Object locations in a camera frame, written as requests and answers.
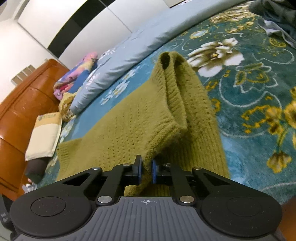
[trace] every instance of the black circular pad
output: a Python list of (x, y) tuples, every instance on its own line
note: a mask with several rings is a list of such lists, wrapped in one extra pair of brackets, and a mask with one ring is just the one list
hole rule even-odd
[(91, 216), (80, 187), (52, 184), (19, 197), (10, 208), (18, 232), (31, 237), (59, 237), (77, 230)]
[(235, 237), (255, 238), (276, 230), (281, 206), (267, 194), (247, 191), (210, 194), (202, 203), (202, 216), (210, 226)]
[(235, 197), (227, 202), (227, 208), (237, 216), (252, 217), (260, 212), (261, 205), (249, 197)]
[(64, 211), (66, 202), (59, 197), (43, 197), (33, 202), (31, 210), (42, 217), (51, 217)]

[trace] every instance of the light blue pillow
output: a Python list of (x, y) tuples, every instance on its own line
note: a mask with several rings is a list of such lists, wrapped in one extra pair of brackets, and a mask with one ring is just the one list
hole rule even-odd
[(100, 58), (98, 68), (85, 81), (81, 91), (74, 98), (70, 106), (71, 111), (76, 115), (79, 114), (103, 90), (173, 37), (217, 12), (243, 1), (193, 0), (165, 10), (149, 20), (129, 38), (118, 44), (112, 50), (112, 54)]

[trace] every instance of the dark fabric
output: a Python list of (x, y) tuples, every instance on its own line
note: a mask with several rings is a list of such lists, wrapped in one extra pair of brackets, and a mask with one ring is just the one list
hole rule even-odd
[(257, 0), (249, 5), (249, 10), (276, 23), (296, 40), (296, 10), (290, 3), (287, 0)]
[(34, 183), (39, 183), (44, 176), (50, 157), (42, 157), (28, 161), (25, 176), (32, 180)]
[(296, 9), (296, 1), (295, 0), (287, 0), (295, 9)]
[(0, 6), (5, 2), (6, 2), (6, 0), (0, 0)]

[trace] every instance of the orange wooden furniture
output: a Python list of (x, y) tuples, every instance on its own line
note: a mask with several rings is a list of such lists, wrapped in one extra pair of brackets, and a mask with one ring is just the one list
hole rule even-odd
[(287, 241), (296, 241), (296, 196), (283, 206), (283, 218), (279, 228)]
[(0, 194), (23, 194), (25, 152), (38, 115), (58, 111), (53, 85), (69, 70), (50, 59), (20, 83), (0, 104)]

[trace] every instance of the knit fabric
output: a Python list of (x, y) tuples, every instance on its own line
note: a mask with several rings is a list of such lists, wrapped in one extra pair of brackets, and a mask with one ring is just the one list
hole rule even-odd
[[(148, 81), (111, 109), (80, 139), (59, 144), (58, 180), (92, 167), (111, 170), (140, 154), (150, 172), (153, 158), (184, 170), (200, 166), (228, 177), (215, 113), (195, 72), (177, 52), (162, 53)], [(148, 175), (125, 195), (161, 196)]]
[(61, 115), (63, 117), (63, 121), (65, 121), (65, 122), (69, 122), (70, 120), (76, 118), (76, 115), (74, 115), (72, 113), (72, 111), (70, 110), (70, 106), (71, 106), (76, 94), (78, 93), (78, 91), (75, 93), (65, 92), (63, 94), (62, 100), (59, 103), (59, 112), (61, 113)]

